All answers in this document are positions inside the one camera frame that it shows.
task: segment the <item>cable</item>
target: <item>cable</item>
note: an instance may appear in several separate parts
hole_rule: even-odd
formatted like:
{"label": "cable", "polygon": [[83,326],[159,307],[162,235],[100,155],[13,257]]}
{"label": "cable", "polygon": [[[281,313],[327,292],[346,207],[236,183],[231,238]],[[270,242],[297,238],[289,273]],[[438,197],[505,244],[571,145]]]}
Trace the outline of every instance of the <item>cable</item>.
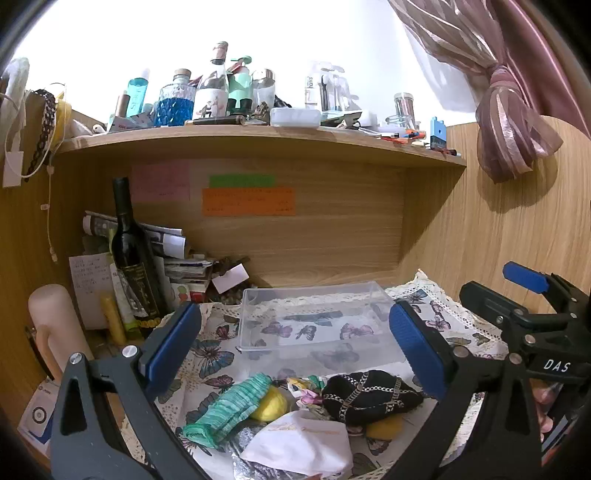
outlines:
{"label": "cable", "polygon": [[[64,143],[64,140],[66,139],[66,93],[67,93],[67,87],[65,83],[60,83],[60,82],[53,82],[50,83],[50,85],[62,85],[64,87],[64,128],[63,128],[63,132],[61,134],[61,140],[60,142],[56,145],[54,152],[57,152],[59,150],[59,148],[61,147],[61,144]],[[57,107],[56,107],[56,127],[57,127]],[[47,194],[47,203],[45,205],[41,205],[41,210],[45,208],[45,210],[47,210],[47,243],[49,244],[49,253],[51,255],[51,259],[53,260],[54,263],[57,263],[57,254],[56,251],[53,249],[53,245],[51,244],[51,236],[49,234],[49,211],[51,208],[51,177],[53,175],[53,173],[55,172],[56,168],[53,166],[52,164],[53,162],[53,155],[51,155],[49,157],[49,165],[47,166],[47,175],[49,176],[49,185],[48,185],[48,194]]]}
{"label": "cable", "polygon": [[56,116],[53,119],[53,130],[51,132],[51,138],[49,139],[49,142],[47,144],[47,148],[45,150],[45,153],[43,155],[43,158],[39,162],[39,166],[33,171],[33,173],[30,173],[29,175],[23,175],[22,172],[17,172],[16,169],[12,166],[12,164],[8,161],[8,133],[10,133],[10,130],[12,130],[12,127],[14,127],[14,122],[16,121],[16,119],[20,117],[21,108],[23,108],[23,109],[25,108],[25,102],[27,101],[28,94],[29,94],[29,92],[27,92],[25,94],[25,96],[23,97],[22,102],[21,102],[21,107],[19,108],[19,107],[17,107],[17,104],[15,103],[15,101],[12,98],[10,98],[8,95],[6,95],[4,93],[0,93],[0,95],[3,98],[5,98],[5,99],[7,99],[7,100],[10,101],[10,103],[12,104],[12,106],[17,111],[17,115],[16,115],[16,117],[14,119],[12,119],[12,123],[10,124],[10,128],[8,129],[6,138],[4,139],[4,161],[8,164],[8,167],[12,170],[12,172],[15,175],[18,175],[19,177],[21,177],[22,179],[29,179],[33,175],[37,174],[37,172],[39,170],[41,170],[41,167],[43,166],[43,162],[45,162],[45,159],[47,158],[47,155],[48,155],[49,150],[51,148],[51,143],[53,142],[53,136],[56,133],[56,126],[57,126],[57,113],[56,113]]}

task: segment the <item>pink curtain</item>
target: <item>pink curtain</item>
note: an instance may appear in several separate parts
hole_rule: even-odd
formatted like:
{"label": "pink curtain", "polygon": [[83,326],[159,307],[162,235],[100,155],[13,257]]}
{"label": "pink curtain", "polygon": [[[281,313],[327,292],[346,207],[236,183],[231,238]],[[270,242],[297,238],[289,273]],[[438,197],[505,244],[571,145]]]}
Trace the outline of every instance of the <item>pink curtain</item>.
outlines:
{"label": "pink curtain", "polygon": [[524,100],[540,115],[560,118],[591,137],[587,120],[577,103],[559,58],[527,14],[528,0],[490,0],[501,25],[507,65],[524,94]]}
{"label": "pink curtain", "polygon": [[425,50],[490,86],[478,108],[478,160],[495,183],[531,171],[562,139],[524,101],[497,20],[483,0],[389,0]]}

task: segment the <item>yellow sponge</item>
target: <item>yellow sponge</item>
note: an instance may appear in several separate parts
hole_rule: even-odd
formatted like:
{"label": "yellow sponge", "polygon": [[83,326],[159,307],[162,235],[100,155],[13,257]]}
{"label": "yellow sponge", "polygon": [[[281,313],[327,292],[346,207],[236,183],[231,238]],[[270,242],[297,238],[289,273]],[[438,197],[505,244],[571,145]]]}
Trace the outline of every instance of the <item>yellow sponge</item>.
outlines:
{"label": "yellow sponge", "polygon": [[367,425],[365,436],[376,440],[393,440],[402,431],[402,414],[390,415]]}
{"label": "yellow sponge", "polygon": [[277,387],[270,386],[262,398],[259,407],[251,413],[251,418],[258,421],[274,421],[287,413],[287,400]]}

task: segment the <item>wine bottle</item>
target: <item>wine bottle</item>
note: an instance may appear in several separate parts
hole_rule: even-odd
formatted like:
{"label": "wine bottle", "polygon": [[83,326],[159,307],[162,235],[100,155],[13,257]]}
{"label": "wine bottle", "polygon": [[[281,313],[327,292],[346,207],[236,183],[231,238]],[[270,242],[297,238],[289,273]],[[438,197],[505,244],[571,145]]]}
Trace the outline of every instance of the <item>wine bottle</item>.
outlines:
{"label": "wine bottle", "polygon": [[203,75],[197,93],[193,118],[217,118],[226,115],[228,105],[228,76],[226,75],[227,42],[218,43],[213,49],[212,72]]}
{"label": "wine bottle", "polygon": [[113,193],[118,228],[111,250],[115,265],[123,272],[131,289],[129,296],[139,303],[139,308],[134,309],[134,316],[139,323],[139,331],[147,337],[161,322],[167,307],[158,284],[150,242],[134,220],[127,177],[113,179]]}

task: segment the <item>wooden shelf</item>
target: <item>wooden shelf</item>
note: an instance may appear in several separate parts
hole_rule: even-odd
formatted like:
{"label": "wooden shelf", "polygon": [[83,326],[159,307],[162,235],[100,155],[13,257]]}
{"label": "wooden shelf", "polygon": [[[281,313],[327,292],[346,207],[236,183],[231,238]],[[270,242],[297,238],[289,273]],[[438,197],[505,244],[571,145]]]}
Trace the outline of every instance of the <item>wooden shelf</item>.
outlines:
{"label": "wooden shelf", "polygon": [[355,131],[203,125],[133,130],[67,140],[59,154],[143,158],[272,158],[337,160],[395,167],[466,166],[462,157],[393,144]]}

